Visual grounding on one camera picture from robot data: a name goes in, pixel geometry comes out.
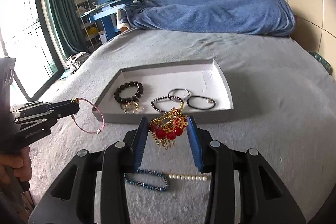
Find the red bead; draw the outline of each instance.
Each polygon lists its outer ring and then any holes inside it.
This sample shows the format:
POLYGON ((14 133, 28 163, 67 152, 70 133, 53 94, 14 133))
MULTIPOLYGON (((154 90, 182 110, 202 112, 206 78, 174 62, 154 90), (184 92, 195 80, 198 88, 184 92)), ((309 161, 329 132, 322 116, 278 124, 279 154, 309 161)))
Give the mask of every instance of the red bead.
POLYGON ((167 138, 168 138, 169 140, 173 140, 173 139, 176 138, 176 134, 175 134, 174 132, 168 132, 168 133, 167 133, 167 138))
POLYGON ((166 137, 166 131, 164 131, 162 128, 158 128, 155 132, 155 135, 158 139, 163 139, 166 137))
POLYGON ((181 136, 182 133, 183 133, 183 130, 182 130, 182 128, 177 127, 177 128, 175 128, 174 132, 175 132, 176 136, 181 136))
POLYGON ((157 124, 152 124, 151 125, 151 131, 155 131, 155 130, 157 130, 157 128, 158 128, 157 124))

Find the blue blanket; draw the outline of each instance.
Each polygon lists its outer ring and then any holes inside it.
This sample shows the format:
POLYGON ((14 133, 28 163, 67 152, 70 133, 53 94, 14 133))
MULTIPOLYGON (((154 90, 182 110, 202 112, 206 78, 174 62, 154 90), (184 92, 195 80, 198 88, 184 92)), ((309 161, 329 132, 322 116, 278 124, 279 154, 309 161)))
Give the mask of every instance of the blue blanket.
POLYGON ((120 10, 119 22, 142 29, 289 35, 295 27, 285 0, 147 0, 120 10))

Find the blue beaded bracelet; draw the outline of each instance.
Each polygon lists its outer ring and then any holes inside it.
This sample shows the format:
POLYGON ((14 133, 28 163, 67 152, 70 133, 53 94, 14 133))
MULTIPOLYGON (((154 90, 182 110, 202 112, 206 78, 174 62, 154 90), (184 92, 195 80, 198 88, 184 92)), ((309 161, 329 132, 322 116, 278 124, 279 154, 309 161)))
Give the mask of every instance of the blue beaded bracelet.
POLYGON ((163 172, 159 172, 159 171, 155 171, 155 170, 148 170, 148 169, 138 169, 136 171, 138 174, 147 174, 147 175, 152 175, 152 176, 157 176, 163 179, 165 186, 164 187, 160 187, 160 186, 154 186, 151 184, 147 184, 141 181, 136 181, 136 180, 130 180, 128 178, 128 174, 124 173, 124 178, 125 178, 125 182, 131 184, 131 185, 136 185, 139 187, 143 187, 149 190, 153 190, 153 191, 157 191, 157 192, 164 192, 167 191, 169 189, 169 184, 168 184, 168 180, 166 175, 163 172))

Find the blue desk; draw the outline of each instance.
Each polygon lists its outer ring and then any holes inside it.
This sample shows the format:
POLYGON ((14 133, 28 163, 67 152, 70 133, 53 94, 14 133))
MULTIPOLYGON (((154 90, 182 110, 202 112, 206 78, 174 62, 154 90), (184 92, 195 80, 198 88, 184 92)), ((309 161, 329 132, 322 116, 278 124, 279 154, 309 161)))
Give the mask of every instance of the blue desk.
POLYGON ((89 16, 89 21, 93 23, 96 20, 101 20, 105 29, 106 38, 107 40, 110 40, 111 38, 115 37, 116 32, 119 31, 118 29, 114 28, 111 15, 115 14, 118 9, 132 3, 132 1, 133 0, 114 1, 110 5, 103 7, 102 12, 89 16))

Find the window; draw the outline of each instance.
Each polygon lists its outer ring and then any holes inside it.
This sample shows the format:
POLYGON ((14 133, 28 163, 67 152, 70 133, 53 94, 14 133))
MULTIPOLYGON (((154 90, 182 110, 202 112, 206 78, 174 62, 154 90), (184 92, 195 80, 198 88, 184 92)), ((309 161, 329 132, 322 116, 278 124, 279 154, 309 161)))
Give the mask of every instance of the window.
POLYGON ((16 58, 11 93, 20 89, 27 101, 38 100, 64 72, 41 0, 0 0, 0 27, 3 54, 16 58))

